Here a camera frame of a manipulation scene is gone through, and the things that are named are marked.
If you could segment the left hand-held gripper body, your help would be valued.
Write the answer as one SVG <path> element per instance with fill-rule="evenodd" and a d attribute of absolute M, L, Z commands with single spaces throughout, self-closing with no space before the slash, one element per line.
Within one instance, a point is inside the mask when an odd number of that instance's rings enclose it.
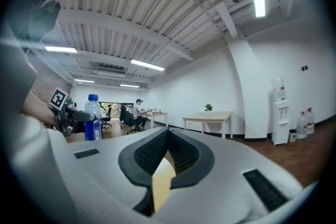
<path fill-rule="evenodd" d="M 56 88 L 49 100 L 49 105 L 54 113 L 57 129 L 64 137 L 70 136 L 76 124 L 74 119 L 74 112 L 77 109 L 76 102 L 71 99 L 68 93 Z"/>

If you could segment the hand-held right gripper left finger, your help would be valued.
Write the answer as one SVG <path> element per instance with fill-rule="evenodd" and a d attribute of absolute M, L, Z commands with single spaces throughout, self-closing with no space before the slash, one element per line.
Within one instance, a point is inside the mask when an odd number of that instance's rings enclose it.
<path fill-rule="evenodd" d="M 51 151 L 66 192 L 63 223 L 168 223 L 152 212 L 152 174 L 166 153 L 167 129 L 68 143 L 50 130 Z"/>

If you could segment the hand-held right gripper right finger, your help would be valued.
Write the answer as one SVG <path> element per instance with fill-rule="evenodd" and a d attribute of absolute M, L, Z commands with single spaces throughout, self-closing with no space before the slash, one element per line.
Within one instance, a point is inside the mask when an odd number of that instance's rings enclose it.
<path fill-rule="evenodd" d="M 206 144 L 215 162 L 197 185 L 174 189 L 153 215 L 161 223 L 246 223 L 269 214 L 269 210 L 244 177 L 258 170 L 288 200 L 302 185 L 287 170 L 251 147 L 233 140 L 193 131 L 183 134 Z"/>

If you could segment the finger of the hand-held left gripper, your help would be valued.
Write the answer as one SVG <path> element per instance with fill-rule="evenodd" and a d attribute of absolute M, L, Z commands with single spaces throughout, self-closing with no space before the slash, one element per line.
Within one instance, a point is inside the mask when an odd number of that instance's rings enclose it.
<path fill-rule="evenodd" d="M 93 122 L 95 120 L 95 115 L 87 112 L 68 109 L 67 113 L 68 117 L 74 121 Z"/>

